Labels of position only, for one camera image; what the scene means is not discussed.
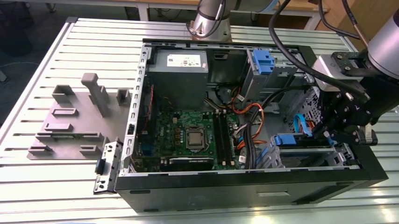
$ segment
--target red wire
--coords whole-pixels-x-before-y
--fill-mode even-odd
[[[153,85],[150,86],[150,101],[149,101],[149,106],[148,106],[146,119],[145,119],[144,128],[142,128],[140,134],[142,134],[142,132],[145,131],[145,128],[146,128],[148,117],[149,117],[150,110],[152,110],[152,101],[153,101]]]

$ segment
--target aluminum work table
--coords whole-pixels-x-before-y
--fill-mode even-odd
[[[234,42],[272,43],[265,28],[230,28]],[[285,44],[308,45],[314,54],[353,50],[332,32],[278,29]],[[389,179],[320,204],[228,210],[136,213],[118,195],[94,196],[94,161],[30,161],[27,147],[53,103],[52,90],[98,75],[108,92],[134,86],[142,38],[189,39],[182,23],[78,19],[66,22],[0,129],[0,222],[116,223],[396,223],[399,222],[399,115],[373,127],[372,147]]]

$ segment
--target green circuit board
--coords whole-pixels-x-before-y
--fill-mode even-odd
[[[232,131],[237,125],[234,114],[226,114],[226,123],[228,129]],[[205,147],[202,150],[197,150],[197,152],[186,148],[186,132],[192,128],[204,133]],[[221,165],[217,161],[213,132],[212,112],[160,112],[156,118],[150,157],[209,157],[213,159],[213,170],[236,169],[237,156],[233,154],[232,144],[233,164],[226,162],[225,165]],[[148,171],[156,171],[152,163],[144,166]]]

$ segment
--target motherboard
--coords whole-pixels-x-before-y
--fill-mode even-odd
[[[154,122],[154,140],[140,143],[136,168],[144,172],[237,168],[230,138],[237,127],[234,114],[160,112]]]

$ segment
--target cpu socket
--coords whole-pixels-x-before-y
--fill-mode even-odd
[[[205,149],[205,129],[202,127],[185,128],[185,148],[193,153]]]

